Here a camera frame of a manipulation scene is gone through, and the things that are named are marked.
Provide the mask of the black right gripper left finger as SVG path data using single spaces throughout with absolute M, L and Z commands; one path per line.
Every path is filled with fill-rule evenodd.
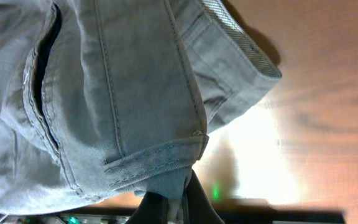
M 167 224 L 168 199 L 153 192 L 147 192 L 137 210 L 126 224 Z

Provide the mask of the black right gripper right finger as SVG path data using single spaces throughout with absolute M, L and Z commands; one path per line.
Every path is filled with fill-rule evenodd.
M 224 224 L 209 203 L 195 171 L 185 189 L 185 224 Z

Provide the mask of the grey cargo shorts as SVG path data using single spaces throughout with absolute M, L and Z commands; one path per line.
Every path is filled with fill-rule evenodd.
M 180 198 L 281 76 L 221 1 L 0 1 L 0 213 Z

